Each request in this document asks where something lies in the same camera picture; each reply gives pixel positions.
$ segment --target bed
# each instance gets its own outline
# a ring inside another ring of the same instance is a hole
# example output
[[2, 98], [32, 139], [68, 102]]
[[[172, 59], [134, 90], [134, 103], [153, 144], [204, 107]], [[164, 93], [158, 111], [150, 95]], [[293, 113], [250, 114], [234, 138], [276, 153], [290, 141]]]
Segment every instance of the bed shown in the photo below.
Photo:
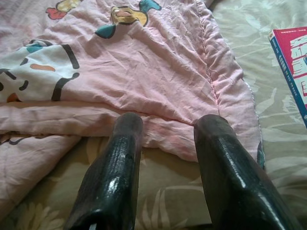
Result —
[[[14, 17], [14, 11], [24, 11], [30, 30], [29, 34], [15, 31], [11, 36], [3, 32], [1, 42], [10, 45], [5, 49], [1, 46], [1, 52], [16, 49], [20, 40], [42, 33], [44, 28], [69, 14], [69, 9], [57, 2], [12, 3], [11, 22], [18, 25], [20, 19]], [[80, 3], [72, 2], [73, 7]], [[307, 229], [307, 131], [268, 41], [268, 33], [273, 28], [305, 26], [307, 2], [215, 0], [206, 4], [253, 91], [265, 153], [259, 161], [265, 162], [267, 174]], [[16, 204], [0, 228], [60, 230], [85, 171], [106, 143], [107, 138], [82, 138], [52, 172]], [[210, 226], [197, 163], [183, 161], [159, 149], [144, 149], [139, 184], [136, 229]]]

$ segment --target pink blanket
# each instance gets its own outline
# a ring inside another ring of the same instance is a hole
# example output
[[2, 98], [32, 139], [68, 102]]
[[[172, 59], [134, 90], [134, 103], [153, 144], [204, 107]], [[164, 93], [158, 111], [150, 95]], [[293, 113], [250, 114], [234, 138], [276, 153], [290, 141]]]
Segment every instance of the pink blanket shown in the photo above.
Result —
[[78, 4], [0, 60], [0, 219], [80, 136], [108, 136], [127, 111], [144, 121], [144, 147], [188, 161], [193, 124], [221, 115], [257, 158], [251, 91], [203, 1]]

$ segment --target book cover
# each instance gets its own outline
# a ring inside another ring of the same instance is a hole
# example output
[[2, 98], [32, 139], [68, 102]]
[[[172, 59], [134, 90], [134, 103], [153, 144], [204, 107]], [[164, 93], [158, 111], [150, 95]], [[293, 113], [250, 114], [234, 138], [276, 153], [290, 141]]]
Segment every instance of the book cover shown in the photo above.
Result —
[[269, 40], [307, 128], [307, 27], [272, 30]]

